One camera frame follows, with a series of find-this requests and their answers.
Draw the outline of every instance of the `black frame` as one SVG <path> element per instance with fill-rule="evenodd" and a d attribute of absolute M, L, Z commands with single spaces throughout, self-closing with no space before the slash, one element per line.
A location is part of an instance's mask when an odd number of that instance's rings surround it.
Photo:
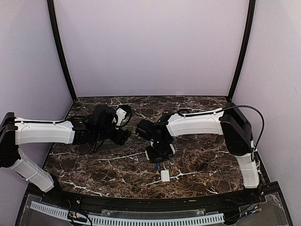
<path fill-rule="evenodd" d="M 264 195 L 279 193 L 280 200 L 284 207 L 286 218 L 289 226 L 293 226 L 293 222 L 284 200 L 282 191 L 278 182 L 267 183 L 263 187 Z M 19 226 L 23 209 L 29 194 L 40 196 L 43 202 L 50 203 L 48 198 L 43 196 L 43 193 L 32 184 L 29 184 L 23 197 L 21 207 L 17 216 L 15 226 Z M 120 199 L 107 198 L 90 195 L 82 195 L 76 193 L 66 193 L 68 199 L 71 200 L 72 207 L 88 214 L 89 212 L 101 213 L 102 210 L 117 210 L 117 211 L 134 211 L 134 212 L 165 212 L 165 211 L 183 211 L 183 210 L 199 210 L 206 209 L 206 212 L 224 213 L 225 217 L 233 216 L 239 213 L 239 207 L 243 205 L 234 204 L 226 201 L 233 197 L 241 197 L 244 191 L 236 191 L 225 194 L 216 194 L 209 196 L 181 198 L 181 199 Z"/>
<path fill-rule="evenodd" d="M 232 84 L 231 84 L 231 87 L 229 90 L 229 94 L 227 96 L 228 102 L 232 101 L 232 98 L 234 96 L 235 89 L 236 89 L 236 86 L 238 84 L 238 80 L 239 80 L 239 77 L 241 74 L 241 69 L 243 68 L 243 64 L 244 64 L 244 60 L 245 60 L 245 56 L 246 56 L 246 50 L 248 47 L 251 28 L 252 28 L 253 16 L 254 16 L 254 11 L 255 11 L 255 2 L 256 2 L 256 0 L 249 1 L 249 9 L 248 9 L 248 15 L 246 17 L 246 27 L 245 27 L 244 37 L 243 37 L 243 41 L 241 44 L 238 62 L 237 62 L 236 69 L 234 72 Z"/>
<path fill-rule="evenodd" d="M 61 67 L 64 73 L 64 77 L 70 92 L 70 95 L 72 97 L 72 100 L 75 101 L 77 99 L 75 89 L 71 80 L 71 76 L 68 70 L 65 54 L 63 51 L 63 46 L 61 42 L 61 37 L 60 37 L 60 32 L 58 30 L 58 25 L 57 25 L 57 20 L 56 20 L 56 15 L 55 15 L 55 5 L 53 0 L 47 0 L 48 4 L 48 11 L 49 11 L 49 17 L 50 17 L 50 22 L 51 22 L 51 27 L 52 27 L 52 32 L 53 32 L 53 37 L 55 39 L 55 45 L 56 45 L 56 50 L 58 57 L 61 62 Z"/>
<path fill-rule="evenodd" d="M 228 102 L 231 102 L 238 84 L 238 80 L 241 74 L 241 70 L 244 64 L 245 56 L 246 56 L 246 50 L 247 46 L 249 43 L 249 38 L 250 38 L 250 33 L 251 33 L 251 27 L 252 27 L 252 22 L 253 22 L 253 16 L 254 16 L 254 11 L 255 11 L 255 2 L 256 0 L 249 0 L 249 8 L 248 8 L 248 14 L 247 14 L 247 19 L 246 19 L 246 26 L 245 26 L 245 32 L 242 40 L 242 45 L 238 57 L 238 62 L 236 65 L 236 69 L 234 72 L 232 84 L 228 93 L 228 96 L 226 97 Z M 77 99 L 75 89 L 72 83 L 72 79 L 68 70 L 68 66 L 66 63 L 66 58 L 65 54 L 63 51 L 63 46 L 60 38 L 60 33 L 57 25 L 57 19 L 56 19 L 56 14 L 55 14 L 55 6 L 54 6 L 54 0 L 47 0 L 48 3 L 48 10 L 49 10 L 49 17 L 50 17 L 50 22 L 51 22 L 51 27 L 52 27 L 52 32 L 53 36 L 55 39 L 55 45 L 56 45 L 56 50 L 61 62 L 61 67 L 65 76 L 65 80 L 70 92 L 70 95 L 75 101 Z"/>

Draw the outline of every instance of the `marble tabletop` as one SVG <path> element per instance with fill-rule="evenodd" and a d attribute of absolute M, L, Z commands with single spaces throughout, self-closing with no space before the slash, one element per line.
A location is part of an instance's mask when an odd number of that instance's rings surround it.
<path fill-rule="evenodd" d="M 174 140 L 175 155 L 160 169 L 147 161 L 149 142 L 135 134 L 142 119 L 157 121 L 163 113 L 188 108 L 192 112 L 226 105 L 224 97 L 85 97 L 74 103 L 68 117 L 92 113 L 97 105 L 117 109 L 128 104 L 132 132 L 124 146 L 106 140 L 97 153 L 91 145 L 54 144 L 44 170 L 56 175 L 65 191 L 116 198 L 187 198 L 243 189 L 238 163 L 226 149 L 223 136 L 185 135 Z M 167 169 L 170 182 L 162 182 Z"/>

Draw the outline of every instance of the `black metal pole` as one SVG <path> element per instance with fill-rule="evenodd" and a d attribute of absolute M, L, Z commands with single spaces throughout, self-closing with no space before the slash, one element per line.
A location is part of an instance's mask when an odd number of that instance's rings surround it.
<path fill-rule="evenodd" d="M 248 14 L 247 14 L 247 18 L 246 18 L 245 33 L 244 33 L 243 41 L 242 41 L 242 44 L 241 44 L 241 49 L 240 49 L 236 69 L 235 69 L 235 72 L 234 72 L 232 84 L 231 84 L 231 87 L 230 87 L 229 94 L 227 96 L 227 101 L 229 101 L 229 102 L 232 101 L 232 98 L 234 96 L 235 89 L 236 89 L 236 86 L 238 84 L 238 80 L 239 80 L 239 77 L 240 77 L 241 69 L 242 69 L 243 64 L 244 64 L 244 59 L 245 59 L 245 56 L 246 56 L 246 50 L 247 50 L 247 47 L 248 47 L 248 42 L 249 42 L 250 33 L 251 33 L 252 21 L 253 21 L 254 10 L 255 10 L 255 2 L 256 2 L 256 0 L 250 0 L 249 1 L 249 9 L 248 9 Z"/>
<path fill-rule="evenodd" d="M 62 67 L 62 70 L 64 73 L 64 77 L 65 77 L 70 95 L 71 95 L 73 101 L 75 101 L 77 99 L 77 97 L 76 97 L 76 93 L 75 93 L 75 90 L 74 90 L 74 87 L 72 84 L 70 73 L 68 71 L 68 67 L 67 67 L 67 63 L 66 63 L 66 59 L 65 59 L 65 55 L 64 55 L 64 51 L 63 51 L 63 46 L 62 46 L 60 33 L 58 30 L 58 25 L 57 25 L 57 20 L 56 20 L 56 15 L 55 15 L 54 2 L 53 2 L 53 0 L 47 0 L 47 4 L 48 4 L 49 17 L 50 17 L 53 37 L 55 39 L 55 45 L 56 45 L 58 57 L 61 62 L 61 67 Z"/>

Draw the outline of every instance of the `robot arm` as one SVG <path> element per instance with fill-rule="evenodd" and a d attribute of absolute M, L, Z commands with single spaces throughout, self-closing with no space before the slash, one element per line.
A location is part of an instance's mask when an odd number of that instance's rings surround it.
<path fill-rule="evenodd" d="M 99 105 L 91 115 L 63 121 L 33 121 L 7 113 L 0 125 L 0 168 L 10 168 L 41 191 L 48 192 L 55 187 L 54 178 L 30 160 L 19 145 L 96 144 L 105 139 L 123 145 L 131 132 L 122 130 L 120 125 L 129 114 L 131 109 L 127 105 L 116 111 L 106 105 Z"/>
<path fill-rule="evenodd" d="M 226 108 L 235 106 L 229 103 Z M 240 166 L 245 188 L 257 188 L 259 174 L 252 160 L 254 150 L 251 124 L 239 109 L 220 111 L 216 109 L 201 113 L 175 113 L 163 115 L 158 122 L 142 120 L 136 134 L 150 141 L 146 156 L 152 162 L 163 161 L 175 153 L 173 137 L 185 134 L 224 135 L 228 151 Z"/>

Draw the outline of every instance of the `white cable tray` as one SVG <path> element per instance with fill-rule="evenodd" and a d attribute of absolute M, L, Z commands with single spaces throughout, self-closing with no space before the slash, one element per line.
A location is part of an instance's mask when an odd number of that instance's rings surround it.
<path fill-rule="evenodd" d="M 68 220 L 68 210 L 66 209 L 48 206 L 34 201 L 32 201 L 30 208 L 58 219 Z M 224 222 L 223 213 L 194 218 L 156 220 L 108 218 L 92 214 L 89 214 L 88 216 L 92 220 L 94 226 L 203 226 Z"/>

